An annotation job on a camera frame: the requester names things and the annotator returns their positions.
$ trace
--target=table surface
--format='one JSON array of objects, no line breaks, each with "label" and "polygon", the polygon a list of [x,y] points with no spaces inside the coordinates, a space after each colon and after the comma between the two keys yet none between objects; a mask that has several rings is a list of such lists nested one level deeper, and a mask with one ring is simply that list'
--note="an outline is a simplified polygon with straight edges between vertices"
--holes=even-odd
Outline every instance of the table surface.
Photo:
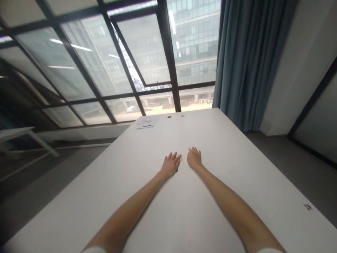
[{"label": "table surface", "polygon": [[34,127],[25,127],[25,128],[13,128],[13,129],[5,129],[0,130],[0,142],[4,142],[20,135],[27,133],[28,131],[32,130]]},{"label": "table surface", "polygon": [[337,229],[219,109],[159,117],[152,128],[132,124],[3,249],[80,252],[160,170],[165,155],[177,151],[183,155],[178,173],[155,196],[124,252],[244,253],[239,237],[187,165],[188,147],[195,146],[210,172],[253,208],[289,253],[336,252]]}]

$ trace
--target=skin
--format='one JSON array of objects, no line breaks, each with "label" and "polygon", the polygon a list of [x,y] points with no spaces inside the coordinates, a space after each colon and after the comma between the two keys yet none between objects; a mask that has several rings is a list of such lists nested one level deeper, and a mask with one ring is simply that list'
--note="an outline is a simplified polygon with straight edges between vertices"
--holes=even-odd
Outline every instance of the skin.
[{"label": "skin", "polygon": [[[121,252],[129,233],[156,192],[178,171],[180,158],[177,152],[165,156],[161,170],[117,209],[83,250],[100,247],[107,253]],[[257,253],[264,248],[286,252],[249,205],[205,168],[200,150],[189,148],[187,162],[207,186],[249,253]]]},{"label": "skin", "polygon": [[200,150],[194,147],[189,148],[187,162],[207,186],[249,253],[256,253],[264,248],[273,248],[285,252],[281,244],[250,206],[205,168],[201,162]]}]

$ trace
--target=forearm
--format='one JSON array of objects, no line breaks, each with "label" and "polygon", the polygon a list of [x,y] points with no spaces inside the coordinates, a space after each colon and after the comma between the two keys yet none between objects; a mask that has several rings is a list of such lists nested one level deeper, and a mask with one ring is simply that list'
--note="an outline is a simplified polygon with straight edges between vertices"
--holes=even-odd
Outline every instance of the forearm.
[{"label": "forearm", "polygon": [[163,173],[158,172],[151,181],[117,209],[88,243],[85,249],[94,246],[103,246],[106,252],[109,253],[119,250],[166,178]]},{"label": "forearm", "polygon": [[200,166],[195,170],[233,228],[238,232],[249,252],[257,252],[264,247],[276,248],[284,252],[282,246],[263,221],[239,195],[204,166]]}]

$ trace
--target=white wall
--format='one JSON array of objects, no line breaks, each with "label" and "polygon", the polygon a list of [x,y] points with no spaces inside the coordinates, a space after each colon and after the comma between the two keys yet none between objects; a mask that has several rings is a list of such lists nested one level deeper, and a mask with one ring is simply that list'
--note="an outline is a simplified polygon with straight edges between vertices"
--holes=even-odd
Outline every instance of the white wall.
[{"label": "white wall", "polygon": [[106,126],[86,126],[74,129],[39,132],[38,135],[45,142],[55,140],[84,141],[119,137],[132,123],[120,123]]},{"label": "white wall", "polygon": [[300,0],[266,112],[266,135],[287,134],[337,55],[337,1]]}]

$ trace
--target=black window frame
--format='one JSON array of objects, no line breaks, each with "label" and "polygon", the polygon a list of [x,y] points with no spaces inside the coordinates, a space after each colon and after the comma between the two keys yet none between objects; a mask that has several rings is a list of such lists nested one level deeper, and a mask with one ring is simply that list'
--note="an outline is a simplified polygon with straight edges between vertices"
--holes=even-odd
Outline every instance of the black window frame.
[{"label": "black window frame", "polygon": [[[142,116],[145,116],[146,113],[144,111],[143,105],[141,103],[141,100],[139,96],[142,95],[151,95],[151,94],[156,94],[156,93],[163,93],[163,92],[172,92],[173,94],[173,101],[174,101],[174,106],[176,112],[181,112],[181,105],[180,105],[180,97],[179,97],[179,91],[180,90],[186,90],[186,89],[194,89],[194,88],[201,88],[201,87],[208,87],[208,86],[214,86],[215,81],[212,82],[204,82],[204,83],[196,83],[196,84],[189,84],[189,85],[182,85],[178,86],[177,82],[177,73],[176,73],[176,65],[174,61],[174,54],[173,54],[173,46],[172,46],[172,40],[171,40],[171,31],[170,31],[170,23],[169,23],[169,15],[167,11],[167,3],[166,0],[158,0],[157,5],[155,6],[148,6],[143,9],[138,9],[135,11],[131,12],[125,12],[121,14],[116,14],[112,16],[108,16],[108,11],[118,9],[121,7],[126,7],[130,6],[133,4],[139,4],[143,2],[148,2],[149,0],[119,0],[111,3],[104,3],[103,0],[97,0],[98,5],[97,6],[92,6],[86,9],[81,9],[78,11],[73,11],[70,13],[62,14],[62,15],[55,15],[49,6],[47,0],[35,0],[36,3],[39,5],[40,9],[46,16],[45,20],[41,21],[36,21],[32,22],[29,24],[17,26],[10,28],[9,26],[6,25],[6,23],[0,18],[0,26],[2,27],[3,30],[0,30],[0,37],[2,36],[10,36],[12,38],[12,41],[4,42],[0,44],[0,49],[4,48],[10,48],[10,47],[18,47],[24,54],[25,56],[32,62],[32,64],[37,68],[37,70],[42,74],[42,76],[47,80],[47,82],[55,89],[57,92],[57,95],[59,96],[59,99],[64,101],[63,103],[53,103],[51,105],[43,105],[40,103],[39,105],[35,106],[34,108],[28,109],[28,110],[39,110],[42,113],[44,113],[43,109],[47,108],[56,108],[60,106],[68,106],[70,110],[76,115],[76,117],[80,120],[80,122],[83,124],[83,126],[76,126],[76,127],[66,127],[62,128],[58,126],[57,124],[56,127],[57,129],[72,129],[72,128],[82,128],[86,126],[96,126],[96,125],[111,125],[111,124],[118,124],[118,123],[125,123],[125,122],[133,122],[133,121],[123,121],[123,122],[117,122],[115,119],[114,115],[112,114],[110,108],[108,105],[105,103],[106,100],[111,100],[111,99],[118,99],[118,98],[127,98],[127,97],[135,97],[138,107],[142,113]],[[92,77],[90,76],[89,72],[85,68],[81,58],[75,51],[75,49],[71,46],[70,40],[67,37],[66,33],[62,29],[62,24],[65,22],[70,22],[70,21],[76,21],[84,18],[89,18],[93,17],[96,15],[102,15],[105,23],[108,27],[110,36],[113,40],[113,43],[116,47],[117,53],[120,57],[120,60],[122,62],[123,68],[125,70],[125,73],[127,75],[127,78],[129,80],[130,86],[132,88],[132,92],[130,93],[125,93],[125,94],[118,94],[118,95],[111,95],[111,96],[102,96],[96,87],[94,81],[92,80]],[[164,52],[165,52],[165,57],[168,65],[168,70],[170,74],[170,81],[168,82],[162,82],[162,83],[155,83],[155,84],[146,84],[141,72],[139,71],[139,68],[132,56],[132,53],[130,52],[122,33],[119,30],[117,22],[119,21],[124,21],[128,19],[134,19],[137,17],[143,17],[146,15],[151,15],[155,14],[157,17],[158,25],[159,25],[159,30],[161,34],[161,39],[164,47]],[[45,74],[44,70],[39,66],[38,62],[30,55],[30,53],[26,50],[25,46],[17,39],[17,35],[42,29],[42,28],[47,28],[47,27],[52,27],[60,40],[63,42],[63,45],[65,46],[67,52],[71,56],[72,60],[75,62],[77,68],[83,75],[84,79],[88,83],[89,87],[93,91],[95,98],[89,98],[89,99],[81,99],[81,100],[75,100],[75,101],[67,101],[64,96],[61,94],[61,92],[57,89],[57,87],[53,84],[53,82],[48,78],[48,76]],[[147,91],[137,91],[136,87],[133,83],[132,77],[130,75],[130,72],[128,70],[127,63],[123,57],[121,48],[118,44],[118,40],[115,36],[114,32],[117,32],[121,42],[123,43],[126,52],[128,53],[130,57],[130,61],[134,65],[144,87],[153,87],[153,86],[159,86],[159,85],[164,85],[164,84],[171,84],[170,88],[164,88],[164,89],[157,89],[157,90],[147,90]],[[26,74],[24,74],[20,69],[17,67],[13,66],[11,63],[7,62],[6,60],[0,58],[4,64],[6,64],[9,68],[14,69],[15,71],[21,73],[22,75],[26,76],[28,79],[38,83],[36,80],[34,80],[31,77],[28,77]],[[88,125],[85,123],[85,120],[76,112],[76,110],[72,107],[72,105],[76,104],[85,104],[85,103],[90,103],[90,102],[99,102],[102,108],[104,109],[105,113],[111,120],[111,123],[104,123],[104,124],[95,124],[95,125]]]}]

